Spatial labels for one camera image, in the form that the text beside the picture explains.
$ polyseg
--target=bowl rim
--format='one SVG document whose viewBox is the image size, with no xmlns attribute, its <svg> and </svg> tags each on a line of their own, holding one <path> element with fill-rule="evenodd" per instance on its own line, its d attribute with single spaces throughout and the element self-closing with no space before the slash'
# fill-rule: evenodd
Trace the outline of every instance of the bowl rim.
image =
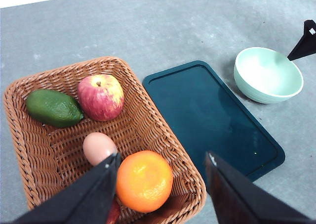
<svg viewBox="0 0 316 224">
<path fill-rule="evenodd" d="M 296 71 L 298 72 L 298 74 L 300 75 L 300 78 L 301 78 L 301 86 L 300 88 L 292 93 L 292 94 L 288 94 L 288 95 L 282 95 L 282 94 L 273 94 L 273 93 L 266 93 L 266 92 L 263 92 L 261 91 L 260 89 L 256 88 L 256 87 L 253 87 L 252 85 L 250 85 L 247 80 L 242 76 L 242 74 L 240 73 L 240 71 L 238 70 L 238 59 L 240 57 L 241 54 L 243 54 L 245 51 L 248 51 L 248 50 L 252 50 L 252 49 L 255 49 L 255 48 L 260 48 L 260 49 L 264 49 L 264 50 L 268 50 L 268 51 L 273 51 L 273 52 L 276 52 L 280 55 L 282 55 L 283 57 L 285 57 L 282 53 L 280 52 L 277 52 L 275 50 L 272 50 L 270 48 L 266 48 L 266 47 L 248 47 L 248 48 L 245 48 L 243 49 L 242 51 L 240 51 L 238 53 L 238 55 L 236 56 L 236 59 L 235 59 L 235 69 L 237 70 L 239 76 L 242 78 L 242 80 L 248 85 L 250 86 L 251 88 L 254 88 L 255 90 L 257 90 L 258 92 L 262 93 L 262 94 L 265 94 L 265 95 L 269 95 L 269 96 L 272 96 L 272 97 L 279 97 L 279 98 L 290 98 L 290 97 L 293 97 L 295 95 L 297 95 L 299 92 L 301 92 L 301 90 L 303 89 L 303 86 L 304 86 L 304 78 L 303 78 L 303 75 L 302 75 L 302 72 L 300 71 L 300 69 L 298 68 L 298 66 L 296 66 L 296 64 L 292 61 L 290 61 L 287 57 L 286 59 L 289 60 L 290 63 L 292 63 L 292 65 L 294 66 L 294 68 L 296 69 Z"/>
</svg>

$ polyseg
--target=brown egg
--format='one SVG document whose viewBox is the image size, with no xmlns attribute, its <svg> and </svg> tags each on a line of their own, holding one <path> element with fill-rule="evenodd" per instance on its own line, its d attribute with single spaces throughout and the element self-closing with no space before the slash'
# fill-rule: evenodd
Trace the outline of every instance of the brown egg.
<svg viewBox="0 0 316 224">
<path fill-rule="evenodd" d="M 105 134 L 90 133 L 83 141 L 83 152 L 90 164 L 96 166 L 118 150 L 112 139 Z"/>
</svg>

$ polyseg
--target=brown wicker basket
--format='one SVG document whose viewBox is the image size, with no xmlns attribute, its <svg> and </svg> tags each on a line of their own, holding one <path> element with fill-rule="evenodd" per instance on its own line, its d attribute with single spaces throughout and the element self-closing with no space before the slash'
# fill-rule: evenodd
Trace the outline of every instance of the brown wicker basket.
<svg viewBox="0 0 316 224">
<path fill-rule="evenodd" d="M 123 111 L 114 120 L 97 122 L 86 117 L 75 126 L 57 129 L 27 113 L 25 100 L 33 90 L 57 90 L 77 99 L 78 83 L 102 73 L 116 77 L 124 91 Z M 4 93 L 4 105 L 30 209 L 91 168 L 82 151 L 82 142 L 91 132 L 110 136 L 123 159 L 152 150 L 173 170 L 172 193 L 160 209 L 143 214 L 122 207 L 118 223 L 182 223 L 205 204 L 200 174 L 130 67 L 119 58 L 100 57 L 16 80 Z"/>
</svg>

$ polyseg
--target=dark teal tray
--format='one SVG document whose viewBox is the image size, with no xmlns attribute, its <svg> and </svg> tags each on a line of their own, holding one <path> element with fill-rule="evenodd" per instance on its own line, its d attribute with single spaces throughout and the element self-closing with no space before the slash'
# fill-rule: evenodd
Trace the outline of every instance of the dark teal tray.
<svg viewBox="0 0 316 224">
<path fill-rule="evenodd" d="M 207 63 L 149 75 L 143 86 L 204 181 L 208 150 L 252 181 L 284 162 L 283 149 Z"/>
</svg>

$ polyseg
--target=gray floor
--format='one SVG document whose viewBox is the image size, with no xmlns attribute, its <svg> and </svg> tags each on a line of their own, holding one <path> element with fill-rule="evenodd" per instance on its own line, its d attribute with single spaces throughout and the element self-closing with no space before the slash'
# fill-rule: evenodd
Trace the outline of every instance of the gray floor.
<svg viewBox="0 0 316 224">
<path fill-rule="evenodd" d="M 52 0 L 1 9 L 1 96 L 12 81 L 47 69 L 115 55 L 140 80 L 193 60 L 213 67 L 285 151 L 285 162 L 255 183 L 316 219 L 316 56 L 298 59 L 296 97 L 262 105 L 240 94 L 234 60 L 250 46 L 285 55 L 314 17 L 316 0 Z M 1 104 L 1 221 L 24 213 L 12 140 Z M 208 197 L 188 223 L 216 223 Z"/>
</svg>

